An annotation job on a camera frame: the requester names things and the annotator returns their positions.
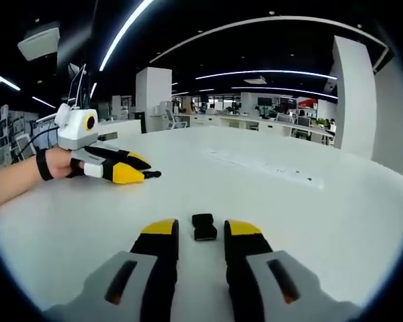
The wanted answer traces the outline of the person's left hand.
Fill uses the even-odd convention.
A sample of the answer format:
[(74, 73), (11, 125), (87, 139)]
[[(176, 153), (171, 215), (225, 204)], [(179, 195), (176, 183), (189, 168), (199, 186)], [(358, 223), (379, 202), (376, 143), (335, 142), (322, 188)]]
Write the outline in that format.
[(70, 151), (59, 147), (40, 150), (36, 154), (36, 165), (43, 181), (84, 175), (84, 163), (74, 160)]

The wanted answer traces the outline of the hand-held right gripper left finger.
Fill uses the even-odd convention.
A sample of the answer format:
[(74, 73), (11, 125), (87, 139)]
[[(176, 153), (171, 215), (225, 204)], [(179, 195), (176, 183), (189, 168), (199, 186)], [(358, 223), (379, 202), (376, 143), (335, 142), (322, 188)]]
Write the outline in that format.
[(179, 222), (146, 226), (85, 280), (79, 295), (44, 312), (47, 321), (170, 321), (177, 283)]

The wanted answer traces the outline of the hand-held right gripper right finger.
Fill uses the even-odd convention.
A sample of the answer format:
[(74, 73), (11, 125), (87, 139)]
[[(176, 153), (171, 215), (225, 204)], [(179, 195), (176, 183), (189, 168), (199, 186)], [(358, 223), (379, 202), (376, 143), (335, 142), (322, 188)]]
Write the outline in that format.
[(251, 223), (224, 222), (226, 281), (235, 321), (356, 321), (361, 309), (336, 301), (311, 270), (273, 250)]

